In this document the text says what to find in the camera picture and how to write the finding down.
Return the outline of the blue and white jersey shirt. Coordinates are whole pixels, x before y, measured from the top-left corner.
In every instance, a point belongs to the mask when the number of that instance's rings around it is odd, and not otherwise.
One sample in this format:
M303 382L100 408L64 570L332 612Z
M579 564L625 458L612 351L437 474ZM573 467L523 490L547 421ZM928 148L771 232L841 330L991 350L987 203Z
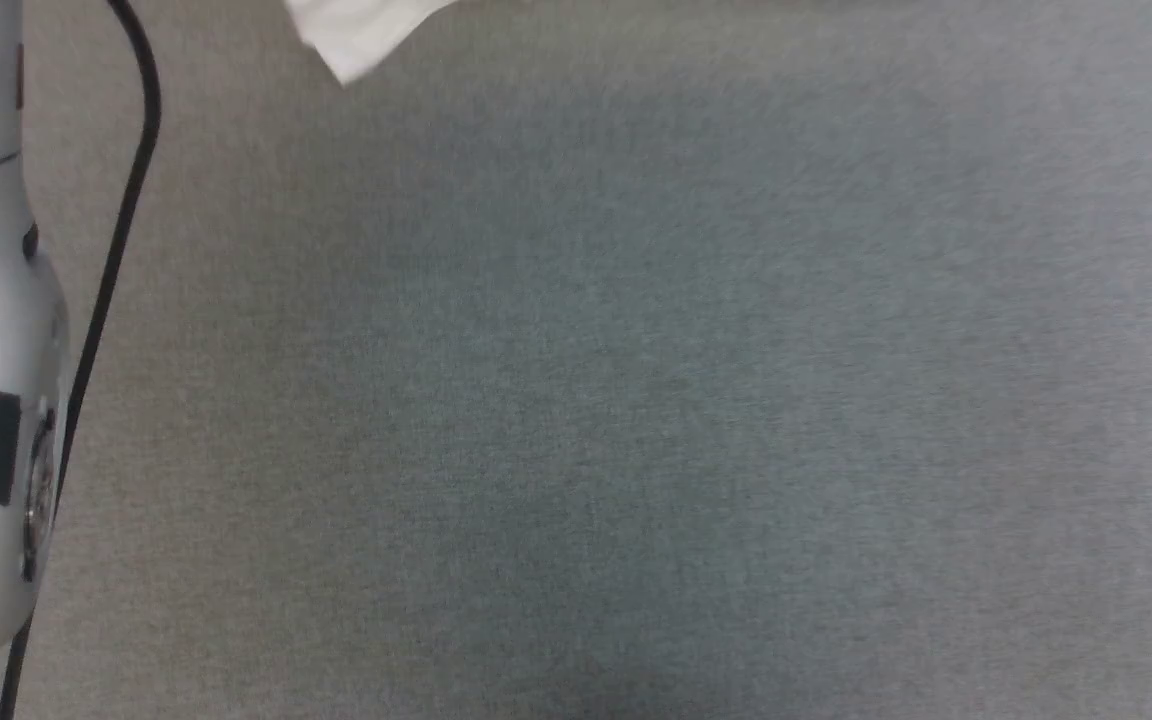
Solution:
M283 0L291 24L339 85L376 69L422 23L458 0Z

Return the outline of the grey fabric sofa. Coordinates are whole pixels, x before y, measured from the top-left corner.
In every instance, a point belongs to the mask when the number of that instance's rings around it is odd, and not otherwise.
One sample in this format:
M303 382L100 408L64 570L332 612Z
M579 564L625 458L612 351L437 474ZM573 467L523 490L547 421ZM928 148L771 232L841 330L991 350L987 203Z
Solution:
M1152 720L1152 0L134 5L15 720Z

